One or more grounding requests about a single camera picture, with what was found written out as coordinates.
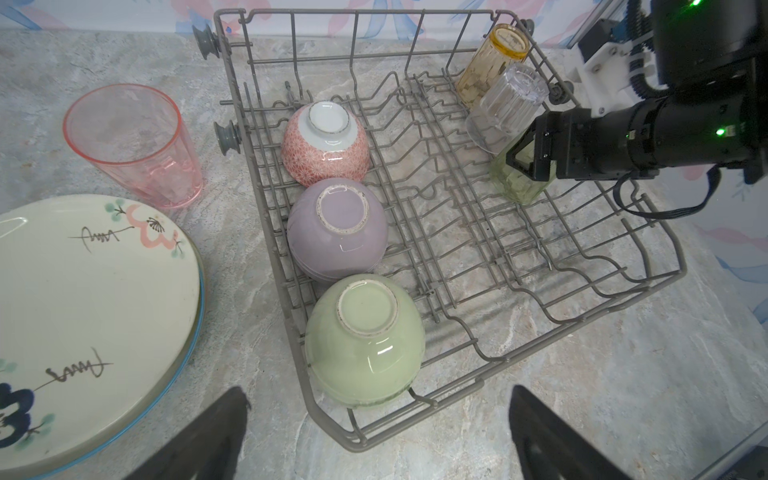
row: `bowl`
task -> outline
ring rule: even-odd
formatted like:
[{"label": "bowl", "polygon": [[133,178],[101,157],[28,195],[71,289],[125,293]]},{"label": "bowl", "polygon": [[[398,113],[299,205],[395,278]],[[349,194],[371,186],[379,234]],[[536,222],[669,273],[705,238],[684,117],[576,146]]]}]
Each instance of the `bowl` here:
[{"label": "bowl", "polygon": [[299,268],[318,282],[369,272],[387,247],[384,208],[362,184],[326,178],[293,205],[288,245]]},{"label": "bowl", "polygon": [[317,301],[304,348],[328,396],[375,406],[406,391],[424,357],[424,326],[408,293],[388,278],[352,275]]},{"label": "bowl", "polygon": [[288,120],[281,155],[305,187],[333,177],[362,181],[371,163],[360,120],[332,101],[305,105]]}]

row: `purple bowl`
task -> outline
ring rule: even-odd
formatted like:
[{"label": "purple bowl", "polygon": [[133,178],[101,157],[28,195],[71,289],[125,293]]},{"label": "purple bowl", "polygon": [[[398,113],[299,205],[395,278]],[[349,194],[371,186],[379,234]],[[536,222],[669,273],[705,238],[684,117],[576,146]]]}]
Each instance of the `purple bowl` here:
[{"label": "purple bowl", "polygon": [[384,208],[362,184],[326,178],[293,205],[288,245],[299,268],[318,282],[369,272],[387,246]]}]

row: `green bowl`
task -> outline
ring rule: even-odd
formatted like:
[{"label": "green bowl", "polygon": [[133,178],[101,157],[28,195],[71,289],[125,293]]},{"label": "green bowl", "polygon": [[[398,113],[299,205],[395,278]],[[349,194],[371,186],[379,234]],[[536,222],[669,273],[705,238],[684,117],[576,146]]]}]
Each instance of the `green bowl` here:
[{"label": "green bowl", "polygon": [[372,273],[334,283],[306,325],[306,359],[328,396],[374,406],[403,393],[424,357],[424,326],[408,293]]}]

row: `floral plate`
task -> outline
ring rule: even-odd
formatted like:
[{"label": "floral plate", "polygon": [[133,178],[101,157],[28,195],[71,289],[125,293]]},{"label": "floral plate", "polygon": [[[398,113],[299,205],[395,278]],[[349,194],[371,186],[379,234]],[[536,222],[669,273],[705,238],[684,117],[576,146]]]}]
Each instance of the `floral plate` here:
[{"label": "floral plate", "polygon": [[147,205],[102,195],[0,215],[0,477],[70,465],[175,379],[202,317],[194,246]]}]

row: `pink cup rim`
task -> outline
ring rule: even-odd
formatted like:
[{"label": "pink cup rim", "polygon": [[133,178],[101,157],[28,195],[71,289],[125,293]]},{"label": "pink cup rim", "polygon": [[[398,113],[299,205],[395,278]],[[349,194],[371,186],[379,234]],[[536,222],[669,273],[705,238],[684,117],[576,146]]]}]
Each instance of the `pink cup rim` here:
[{"label": "pink cup rim", "polygon": [[[139,87],[139,88],[146,88],[147,90],[152,90],[154,93],[159,94],[162,98],[164,98],[168,103],[170,103],[171,107],[174,108],[174,111],[176,111],[176,131],[174,132],[174,136],[170,138],[168,143],[166,143],[162,148],[158,149],[156,152],[147,155],[146,157],[139,158],[138,160],[131,160],[127,162],[110,162],[106,160],[98,160],[97,158],[89,157],[86,155],[82,150],[80,150],[75,144],[72,139],[69,137],[69,133],[67,132],[67,119],[69,118],[69,115],[72,113],[72,109],[80,103],[81,100],[86,98],[88,95],[96,93],[97,91],[104,90],[105,88],[112,88],[112,87]],[[113,165],[115,167],[124,167],[127,165],[135,165],[139,164],[151,157],[154,157],[155,155],[161,153],[163,150],[169,148],[177,138],[179,138],[179,134],[181,133],[181,112],[179,111],[179,107],[176,105],[176,102],[173,101],[171,97],[163,93],[162,91],[157,90],[156,88],[148,87],[147,85],[142,84],[111,84],[111,85],[105,85],[104,87],[99,87],[96,90],[91,90],[87,94],[83,95],[82,97],[78,98],[75,103],[72,104],[72,106],[67,110],[67,113],[64,115],[64,121],[61,123],[61,130],[64,133],[64,140],[67,142],[67,145],[78,155],[83,157],[84,159],[94,162],[95,164],[102,164],[102,165]]]}]

